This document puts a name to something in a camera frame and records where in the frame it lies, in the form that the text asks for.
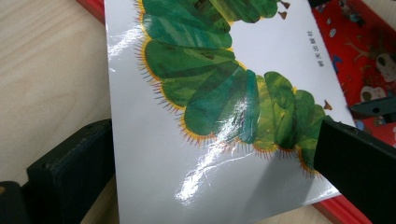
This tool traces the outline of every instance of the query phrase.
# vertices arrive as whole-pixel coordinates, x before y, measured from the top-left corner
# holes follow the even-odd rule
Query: wooden surface
[[[396,3],[365,0],[396,28]],[[0,180],[110,114],[105,26],[74,0],[0,1]],[[115,178],[83,223],[118,223]],[[312,206],[264,223],[329,223]]]

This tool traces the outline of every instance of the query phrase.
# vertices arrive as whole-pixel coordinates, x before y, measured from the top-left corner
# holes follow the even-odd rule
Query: white cartoon face
[[[385,94],[384,90],[380,87],[373,88],[369,86],[365,86],[361,88],[361,101],[371,101],[379,98],[384,98],[387,95]]]
[[[396,80],[396,55],[388,53],[380,54],[376,58],[376,67],[386,82]]]

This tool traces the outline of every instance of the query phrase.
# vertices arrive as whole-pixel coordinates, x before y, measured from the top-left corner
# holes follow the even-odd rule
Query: light wood tabletop
[[[396,28],[396,3],[364,0]],[[74,0],[0,1],[0,180],[86,124],[109,119],[106,28]],[[83,223],[118,223],[113,178]],[[259,223],[330,223],[312,206]]]

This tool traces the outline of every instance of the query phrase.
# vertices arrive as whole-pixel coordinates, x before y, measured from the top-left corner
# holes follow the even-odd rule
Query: caterpillar
[[[140,57],[163,103],[182,111],[183,133],[197,142],[253,146],[258,152],[297,152],[313,165],[320,123],[327,116],[308,91],[281,74],[256,75],[235,59],[234,21],[254,23],[278,13],[280,0],[141,0],[146,33]]]

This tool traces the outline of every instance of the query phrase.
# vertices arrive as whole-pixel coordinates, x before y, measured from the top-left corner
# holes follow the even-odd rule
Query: white book cover
[[[105,8],[120,223],[252,223],[338,194],[318,131],[353,119],[306,0]]]

